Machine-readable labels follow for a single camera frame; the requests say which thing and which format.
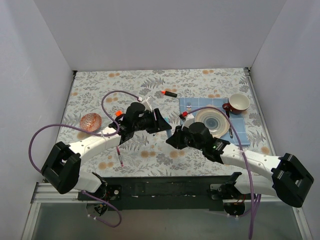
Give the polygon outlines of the orange highlighter cap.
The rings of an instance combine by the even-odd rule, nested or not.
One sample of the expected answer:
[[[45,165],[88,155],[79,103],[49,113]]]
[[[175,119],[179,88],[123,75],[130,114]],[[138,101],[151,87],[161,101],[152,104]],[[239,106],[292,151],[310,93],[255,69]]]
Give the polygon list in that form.
[[[118,117],[118,116],[120,116],[120,115],[122,115],[123,113],[122,113],[122,111],[117,111],[116,113],[115,113],[115,115]]]

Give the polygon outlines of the pink pen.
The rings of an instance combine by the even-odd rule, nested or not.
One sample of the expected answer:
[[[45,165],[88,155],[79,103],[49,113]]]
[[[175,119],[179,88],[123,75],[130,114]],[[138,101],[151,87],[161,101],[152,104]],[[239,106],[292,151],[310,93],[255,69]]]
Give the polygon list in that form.
[[[119,150],[118,146],[116,147],[116,151],[117,151],[117,155],[118,155],[118,158],[119,158],[120,165],[121,165],[121,167],[124,167],[123,159],[122,159],[122,156],[121,156],[121,153],[120,153],[120,150]]]

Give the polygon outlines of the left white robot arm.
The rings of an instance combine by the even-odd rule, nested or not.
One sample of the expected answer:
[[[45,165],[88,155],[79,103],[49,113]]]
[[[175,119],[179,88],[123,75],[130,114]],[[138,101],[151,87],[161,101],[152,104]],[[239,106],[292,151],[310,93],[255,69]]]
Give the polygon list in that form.
[[[94,172],[82,171],[82,164],[127,142],[135,132],[154,134],[171,129],[159,109],[133,102],[101,133],[70,144],[56,143],[41,168],[41,174],[60,194],[75,189],[89,192],[95,200],[101,200],[106,196],[107,183]]]

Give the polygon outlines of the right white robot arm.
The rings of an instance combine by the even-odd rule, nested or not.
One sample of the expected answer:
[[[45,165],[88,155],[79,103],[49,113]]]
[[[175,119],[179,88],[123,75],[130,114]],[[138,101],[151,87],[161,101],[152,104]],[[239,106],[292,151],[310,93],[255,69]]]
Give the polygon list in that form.
[[[302,207],[314,183],[314,178],[296,156],[264,155],[240,148],[227,140],[214,137],[201,122],[189,127],[177,126],[166,143],[175,149],[194,148],[211,162],[245,169],[235,172],[214,190],[222,199],[259,194],[275,196],[289,206]]]

